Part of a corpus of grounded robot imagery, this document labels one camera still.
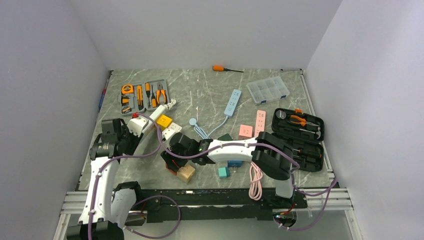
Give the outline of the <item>teal plug adapter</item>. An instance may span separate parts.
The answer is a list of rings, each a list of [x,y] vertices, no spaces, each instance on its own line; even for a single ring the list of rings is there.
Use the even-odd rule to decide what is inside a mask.
[[[228,167],[219,167],[218,176],[220,179],[228,178],[230,176],[230,169]]]

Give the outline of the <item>clear plastic organizer box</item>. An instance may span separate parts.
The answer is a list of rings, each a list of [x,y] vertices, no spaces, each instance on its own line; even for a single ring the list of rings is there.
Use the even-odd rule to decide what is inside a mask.
[[[247,89],[256,105],[286,99],[290,91],[280,76],[249,82]]]

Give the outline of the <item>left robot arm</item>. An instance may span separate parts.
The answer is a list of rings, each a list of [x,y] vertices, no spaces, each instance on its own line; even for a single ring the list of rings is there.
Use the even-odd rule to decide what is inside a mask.
[[[132,155],[140,138],[130,133],[122,118],[101,122],[101,130],[89,150],[91,177],[83,211],[68,240],[122,240],[130,210],[139,209],[144,196],[137,181],[114,185],[120,157]]]

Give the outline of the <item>blue cube socket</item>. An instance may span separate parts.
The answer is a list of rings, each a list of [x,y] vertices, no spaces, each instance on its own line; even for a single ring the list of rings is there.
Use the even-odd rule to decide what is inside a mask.
[[[243,162],[241,160],[229,160],[227,162],[227,167],[229,169],[240,168],[242,165],[243,165]]]

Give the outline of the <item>black plastic tool case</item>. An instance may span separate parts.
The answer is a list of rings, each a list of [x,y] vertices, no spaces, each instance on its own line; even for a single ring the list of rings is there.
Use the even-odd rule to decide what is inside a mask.
[[[271,122],[272,135],[292,146],[293,159],[299,164],[300,170],[312,173],[321,171],[324,166],[324,148],[321,142],[324,138],[315,139],[313,133],[300,130],[317,131],[317,127],[309,125],[302,127],[297,124],[290,124],[290,115],[296,115],[306,119],[308,122],[320,125],[320,130],[325,138],[324,120],[320,117],[304,113],[298,108],[294,110],[277,108],[274,111]]]

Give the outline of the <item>beige cube socket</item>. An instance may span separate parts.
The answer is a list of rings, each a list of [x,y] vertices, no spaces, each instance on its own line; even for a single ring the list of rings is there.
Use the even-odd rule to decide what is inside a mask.
[[[190,164],[182,166],[177,172],[176,176],[184,183],[188,184],[196,173],[196,169]]]

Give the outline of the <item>white power strip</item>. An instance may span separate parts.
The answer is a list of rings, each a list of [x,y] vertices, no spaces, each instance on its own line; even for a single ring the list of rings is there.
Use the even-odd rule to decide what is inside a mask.
[[[160,105],[154,110],[149,116],[145,114],[140,114],[139,116],[146,120],[146,125],[143,127],[142,133],[148,134],[151,130],[155,129],[156,120],[168,110],[168,107],[165,105]]]

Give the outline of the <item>grey tool tray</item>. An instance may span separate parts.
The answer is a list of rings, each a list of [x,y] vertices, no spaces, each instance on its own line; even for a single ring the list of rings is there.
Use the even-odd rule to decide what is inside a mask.
[[[124,84],[120,88],[117,100],[120,113],[124,116],[153,111],[159,106],[170,105],[172,101],[165,79]]]

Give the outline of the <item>light blue round plug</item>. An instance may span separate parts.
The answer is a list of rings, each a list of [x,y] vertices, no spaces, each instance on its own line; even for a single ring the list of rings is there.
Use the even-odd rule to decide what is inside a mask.
[[[195,118],[191,118],[191,119],[189,120],[189,124],[190,124],[191,126],[196,126],[196,125],[197,125],[197,120],[196,120]]]

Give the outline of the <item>red cube socket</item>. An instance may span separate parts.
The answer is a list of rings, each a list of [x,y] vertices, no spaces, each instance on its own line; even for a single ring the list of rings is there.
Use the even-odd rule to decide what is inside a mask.
[[[177,171],[174,171],[173,169],[168,168],[168,171],[171,172],[173,175],[177,175]]]

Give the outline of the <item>dark green cube socket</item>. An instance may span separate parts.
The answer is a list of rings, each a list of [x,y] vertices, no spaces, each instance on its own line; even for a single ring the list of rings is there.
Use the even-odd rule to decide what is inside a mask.
[[[230,134],[229,134],[229,133],[226,133],[226,134],[224,134],[224,135],[220,136],[220,137],[218,138],[218,140],[219,140],[219,141],[232,141],[232,140],[233,140],[233,138],[230,136]]]

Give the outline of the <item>white cube socket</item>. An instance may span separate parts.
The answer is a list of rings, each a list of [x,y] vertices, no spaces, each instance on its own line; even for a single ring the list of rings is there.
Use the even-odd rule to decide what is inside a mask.
[[[168,141],[176,133],[179,133],[182,130],[182,127],[174,122],[172,122],[165,130],[162,131],[162,139]]]

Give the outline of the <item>light blue power strip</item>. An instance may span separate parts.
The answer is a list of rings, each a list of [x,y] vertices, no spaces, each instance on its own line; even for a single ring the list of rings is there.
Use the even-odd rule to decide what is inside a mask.
[[[228,118],[231,118],[236,110],[237,104],[240,100],[242,91],[238,89],[234,89],[230,95],[228,103],[224,110],[224,115]]]

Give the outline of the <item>pink cube socket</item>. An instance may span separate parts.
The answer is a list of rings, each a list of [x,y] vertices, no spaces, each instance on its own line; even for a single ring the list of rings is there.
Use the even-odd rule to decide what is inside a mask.
[[[253,126],[241,124],[238,132],[238,139],[250,139],[253,137]]]

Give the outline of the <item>yellow cube socket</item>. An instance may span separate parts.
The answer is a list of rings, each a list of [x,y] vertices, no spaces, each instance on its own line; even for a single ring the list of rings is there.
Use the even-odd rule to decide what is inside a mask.
[[[168,128],[171,123],[173,122],[173,119],[165,114],[161,114],[157,119],[156,123],[160,126],[161,130],[165,130]]]

